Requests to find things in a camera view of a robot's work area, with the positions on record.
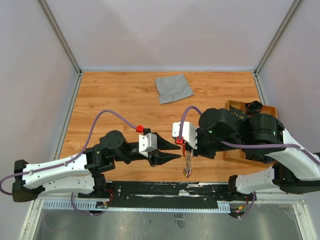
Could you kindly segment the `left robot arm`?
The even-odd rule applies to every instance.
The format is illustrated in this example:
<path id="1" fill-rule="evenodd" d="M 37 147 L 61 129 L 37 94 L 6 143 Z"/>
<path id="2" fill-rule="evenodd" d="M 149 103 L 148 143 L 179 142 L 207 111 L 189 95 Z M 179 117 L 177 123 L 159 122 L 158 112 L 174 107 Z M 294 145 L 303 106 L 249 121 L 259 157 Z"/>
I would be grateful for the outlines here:
<path id="1" fill-rule="evenodd" d="M 115 169 L 116 162 L 130 164 L 146 160 L 152 167 L 181 157 L 170 153 L 180 146 L 163 139 L 156 132 L 140 134 L 138 141 L 128 142 L 118 130 L 101 137 L 99 143 L 84 151 L 56 161 L 40 164 L 17 160 L 14 163 L 12 198 L 25 203 L 39 196 L 77 193 L 80 196 L 104 198 L 111 193 L 104 173 Z"/>

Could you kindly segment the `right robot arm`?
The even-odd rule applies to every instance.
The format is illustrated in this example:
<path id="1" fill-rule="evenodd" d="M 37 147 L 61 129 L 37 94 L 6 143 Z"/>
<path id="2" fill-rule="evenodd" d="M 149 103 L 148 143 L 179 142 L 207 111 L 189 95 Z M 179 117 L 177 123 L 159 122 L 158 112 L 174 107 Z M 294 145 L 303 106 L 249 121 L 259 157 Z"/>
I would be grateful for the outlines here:
<path id="1" fill-rule="evenodd" d="M 217 152 L 240 149 L 253 161 L 273 162 L 256 173 L 230 176 L 226 193 L 232 200 L 268 189 L 297 195 L 320 190 L 320 156 L 299 144 L 270 114 L 240 118 L 225 108 L 208 108 L 195 131 L 197 156 L 214 159 Z"/>

